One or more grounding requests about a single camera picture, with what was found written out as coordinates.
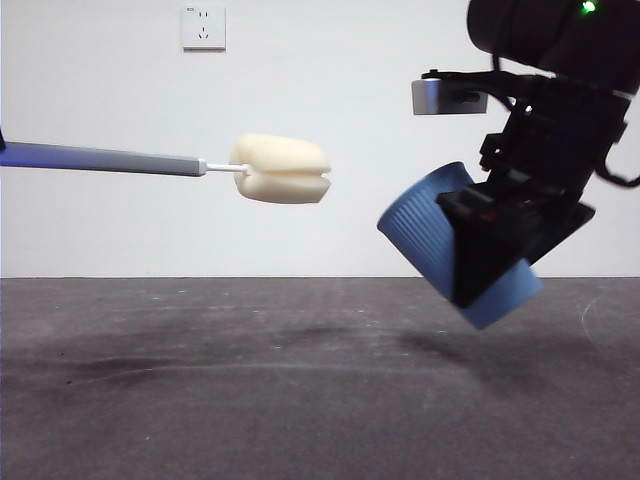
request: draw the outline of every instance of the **white stem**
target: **white stem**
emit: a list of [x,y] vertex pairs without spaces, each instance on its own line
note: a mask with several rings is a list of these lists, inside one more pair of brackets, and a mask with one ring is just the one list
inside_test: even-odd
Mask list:
[[212,165],[207,163],[207,171],[249,173],[249,165]]

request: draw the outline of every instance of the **green light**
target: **green light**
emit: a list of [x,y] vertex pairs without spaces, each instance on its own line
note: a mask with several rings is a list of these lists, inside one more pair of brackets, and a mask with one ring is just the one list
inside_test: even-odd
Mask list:
[[582,13],[584,13],[585,15],[595,12],[597,9],[598,5],[593,0],[582,2]]

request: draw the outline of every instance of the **sponge brush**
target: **sponge brush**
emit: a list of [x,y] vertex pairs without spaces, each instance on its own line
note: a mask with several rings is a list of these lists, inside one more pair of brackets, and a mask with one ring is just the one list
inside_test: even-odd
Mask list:
[[325,153],[306,140],[245,134],[236,144],[230,163],[247,167],[235,174],[235,180],[240,194],[252,200],[318,203],[331,186],[323,177],[331,171]]

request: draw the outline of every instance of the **black cable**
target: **black cable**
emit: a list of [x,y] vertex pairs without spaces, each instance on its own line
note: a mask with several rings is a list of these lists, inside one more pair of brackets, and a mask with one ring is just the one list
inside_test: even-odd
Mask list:
[[511,26],[513,23],[513,19],[516,14],[516,10],[520,5],[520,0],[511,0],[507,11],[505,12],[505,16],[502,19],[502,23],[498,28],[498,35],[496,36],[496,44],[493,48],[493,69],[499,72],[502,68],[500,56],[502,52],[505,50],[505,47],[510,43],[511,40]]

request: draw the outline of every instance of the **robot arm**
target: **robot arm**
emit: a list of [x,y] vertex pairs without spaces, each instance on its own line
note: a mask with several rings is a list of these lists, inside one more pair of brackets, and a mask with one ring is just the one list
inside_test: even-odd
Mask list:
[[[472,0],[473,43],[494,70],[425,73],[414,82],[416,114],[480,113],[487,95],[510,112],[481,148],[486,182],[443,193],[456,235],[454,303],[468,307],[522,259],[533,264],[587,223],[579,202],[596,173],[623,187],[606,158],[622,137],[640,84],[636,0]],[[499,58],[555,77],[500,71]]]

